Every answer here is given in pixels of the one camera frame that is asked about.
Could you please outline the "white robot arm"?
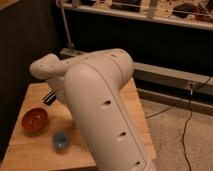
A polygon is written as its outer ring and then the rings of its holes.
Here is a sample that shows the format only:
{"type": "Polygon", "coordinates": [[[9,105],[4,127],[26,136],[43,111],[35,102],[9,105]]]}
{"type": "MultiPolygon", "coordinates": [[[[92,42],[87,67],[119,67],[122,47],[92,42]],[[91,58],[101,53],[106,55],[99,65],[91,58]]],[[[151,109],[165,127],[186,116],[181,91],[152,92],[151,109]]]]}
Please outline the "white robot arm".
{"type": "Polygon", "coordinates": [[[67,106],[99,171],[157,171],[121,99],[133,60],[115,48],[59,59],[50,53],[30,65],[67,106]]]}

